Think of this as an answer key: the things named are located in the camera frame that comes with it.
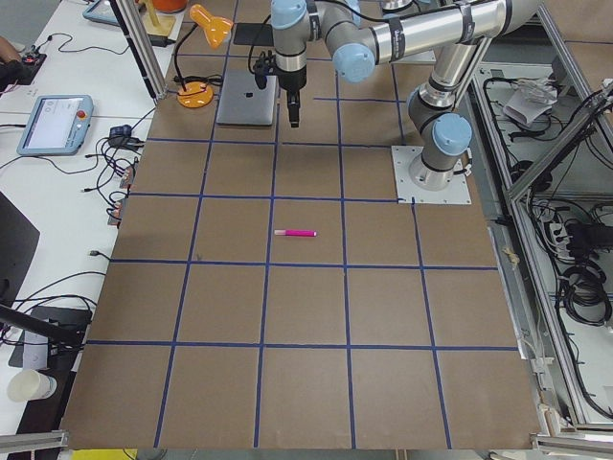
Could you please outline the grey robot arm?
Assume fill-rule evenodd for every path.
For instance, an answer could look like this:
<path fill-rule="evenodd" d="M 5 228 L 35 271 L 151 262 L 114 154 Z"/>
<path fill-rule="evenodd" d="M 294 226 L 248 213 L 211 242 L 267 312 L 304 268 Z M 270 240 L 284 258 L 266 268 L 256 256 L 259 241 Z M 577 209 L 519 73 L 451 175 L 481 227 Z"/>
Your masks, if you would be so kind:
<path fill-rule="evenodd" d="M 472 137 L 468 121 L 454 112 L 462 86 L 472 78 L 489 41 L 524 25 L 539 6 L 537 1 L 452 1 L 361 27 L 357 8 L 347 1 L 274 1 L 272 68 L 286 93 L 289 122 L 292 127 L 300 123 L 310 41 L 325 42 L 337 75 L 351 83 L 364 81 L 379 64 L 437 50 L 428 80 L 407 104 L 423 142 L 409 167 L 411 180 L 424 190 L 441 191 Z"/>

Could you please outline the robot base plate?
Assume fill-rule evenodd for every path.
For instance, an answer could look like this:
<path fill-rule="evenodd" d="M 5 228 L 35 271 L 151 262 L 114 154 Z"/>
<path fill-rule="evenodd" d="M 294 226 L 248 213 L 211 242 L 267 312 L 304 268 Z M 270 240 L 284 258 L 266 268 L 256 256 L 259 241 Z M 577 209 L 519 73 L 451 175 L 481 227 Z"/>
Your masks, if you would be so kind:
<path fill-rule="evenodd" d="M 434 172 L 421 158 L 421 146 L 392 146 L 397 202 L 404 204 L 470 205 L 469 172 L 460 156 L 454 169 Z"/>

